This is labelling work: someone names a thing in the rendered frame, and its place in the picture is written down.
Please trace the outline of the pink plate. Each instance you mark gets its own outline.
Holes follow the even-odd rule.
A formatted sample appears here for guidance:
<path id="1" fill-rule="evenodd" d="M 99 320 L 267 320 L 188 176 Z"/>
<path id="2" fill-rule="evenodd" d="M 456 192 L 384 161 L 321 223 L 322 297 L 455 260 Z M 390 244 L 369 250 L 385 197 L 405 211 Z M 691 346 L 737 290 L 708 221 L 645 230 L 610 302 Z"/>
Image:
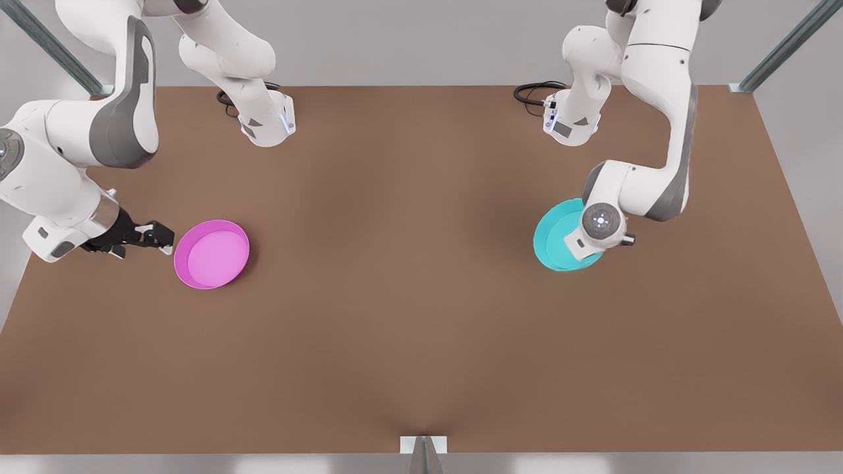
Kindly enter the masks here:
<path id="1" fill-rule="evenodd" d="M 187 231 L 173 255 L 175 274 L 195 289 L 215 289 L 234 281 L 250 258 L 245 230 L 229 220 L 208 220 Z"/>

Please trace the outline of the blue plate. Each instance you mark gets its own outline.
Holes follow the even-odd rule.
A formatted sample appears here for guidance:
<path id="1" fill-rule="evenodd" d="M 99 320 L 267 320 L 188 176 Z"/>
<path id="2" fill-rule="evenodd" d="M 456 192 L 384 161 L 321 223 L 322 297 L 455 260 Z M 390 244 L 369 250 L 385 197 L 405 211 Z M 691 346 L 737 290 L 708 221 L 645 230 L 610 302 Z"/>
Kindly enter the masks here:
<path id="1" fill-rule="evenodd" d="M 602 255 L 595 254 L 577 260 L 565 243 L 566 235 L 578 227 L 583 210 L 582 199 L 576 198 L 560 202 L 542 216 L 533 235 L 533 251 L 545 267 L 556 272 L 576 272 L 600 259 Z"/>

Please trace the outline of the silver frame post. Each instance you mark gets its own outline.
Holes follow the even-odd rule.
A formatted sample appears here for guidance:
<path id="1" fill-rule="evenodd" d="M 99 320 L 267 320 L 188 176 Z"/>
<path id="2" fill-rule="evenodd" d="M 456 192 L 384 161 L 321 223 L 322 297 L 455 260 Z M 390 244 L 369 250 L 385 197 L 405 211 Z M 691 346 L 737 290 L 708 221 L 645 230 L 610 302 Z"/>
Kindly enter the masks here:
<path id="1" fill-rule="evenodd" d="M 114 85 L 100 83 L 90 70 L 69 51 L 48 27 L 27 8 L 21 0 L 0 0 L 3 11 L 19 29 L 36 42 L 64 72 L 66 72 L 90 96 L 108 96 L 114 93 Z"/>
<path id="2" fill-rule="evenodd" d="M 401 436 L 400 453 L 410 455 L 408 474 L 445 474 L 440 455 L 448 453 L 448 438 Z"/>
<path id="3" fill-rule="evenodd" d="M 840 9 L 843 9 L 843 0 L 820 0 L 743 80 L 728 85 L 729 92 L 755 93 L 786 60 Z"/>

